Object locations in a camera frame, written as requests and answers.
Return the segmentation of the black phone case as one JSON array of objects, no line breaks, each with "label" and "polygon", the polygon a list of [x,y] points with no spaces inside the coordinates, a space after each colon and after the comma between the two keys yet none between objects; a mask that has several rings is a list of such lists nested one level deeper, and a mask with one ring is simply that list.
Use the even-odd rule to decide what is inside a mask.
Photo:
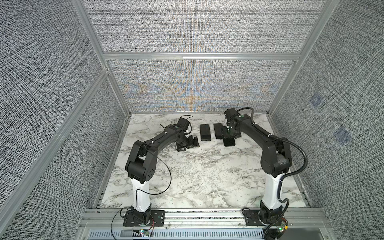
[{"label": "black phone case", "polygon": [[200,125],[200,135],[201,135],[202,142],[209,142],[212,140],[211,129],[209,124]]},{"label": "black phone case", "polygon": [[234,147],[236,145],[235,138],[223,138],[223,144],[225,147]]}]

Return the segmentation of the light blue phone case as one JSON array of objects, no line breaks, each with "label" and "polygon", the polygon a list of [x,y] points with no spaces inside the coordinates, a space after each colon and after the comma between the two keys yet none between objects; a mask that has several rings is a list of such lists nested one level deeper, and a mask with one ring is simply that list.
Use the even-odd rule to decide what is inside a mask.
[{"label": "light blue phone case", "polygon": [[223,139],[223,124],[215,123],[214,124],[215,138],[217,140]]}]

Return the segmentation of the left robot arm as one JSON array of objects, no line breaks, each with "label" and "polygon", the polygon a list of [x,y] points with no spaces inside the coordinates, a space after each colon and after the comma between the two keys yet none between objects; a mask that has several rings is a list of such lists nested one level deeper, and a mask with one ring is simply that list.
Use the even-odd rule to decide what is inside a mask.
[{"label": "left robot arm", "polygon": [[191,123],[186,119],[181,120],[181,123],[166,126],[157,136],[143,142],[137,140],[133,144],[125,170],[134,191],[131,213],[139,224],[147,224],[151,218],[150,195],[156,194],[149,192],[149,181],[156,172],[159,153],[173,143],[178,152],[199,147],[198,138],[187,135],[192,128]]}]

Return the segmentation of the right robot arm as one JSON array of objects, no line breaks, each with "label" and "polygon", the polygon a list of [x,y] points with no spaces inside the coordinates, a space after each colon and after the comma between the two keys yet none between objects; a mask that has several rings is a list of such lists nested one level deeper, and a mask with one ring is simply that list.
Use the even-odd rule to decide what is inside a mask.
[{"label": "right robot arm", "polygon": [[286,205],[280,200],[281,178],[288,173],[292,165],[290,147],[279,140],[272,140],[271,134],[257,125],[249,115],[241,115],[235,109],[229,109],[225,111],[225,118],[225,137],[236,139],[244,133],[262,148],[260,163],[266,173],[266,185],[260,203],[259,218],[264,225],[274,224],[283,214]]}]

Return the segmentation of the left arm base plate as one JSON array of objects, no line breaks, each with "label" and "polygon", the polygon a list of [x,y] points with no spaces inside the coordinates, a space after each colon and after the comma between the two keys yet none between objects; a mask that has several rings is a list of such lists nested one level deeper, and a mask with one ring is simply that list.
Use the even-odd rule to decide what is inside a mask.
[{"label": "left arm base plate", "polygon": [[124,227],[163,227],[166,211],[151,210],[145,213],[136,210],[127,211],[124,217]]}]

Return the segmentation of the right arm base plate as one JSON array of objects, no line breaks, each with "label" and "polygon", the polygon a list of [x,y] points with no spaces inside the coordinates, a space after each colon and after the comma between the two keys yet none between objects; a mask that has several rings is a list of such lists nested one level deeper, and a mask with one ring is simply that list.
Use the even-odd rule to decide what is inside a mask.
[{"label": "right arm base plate", "polygon": [[241,213],[244,216],[244,220],[247,226],[268,226],[273,224],[274,226],[280,225],[283,221],[282,218],[278,219],[279,215],[269,215],[267,212],[259,209],[241,209]]}]

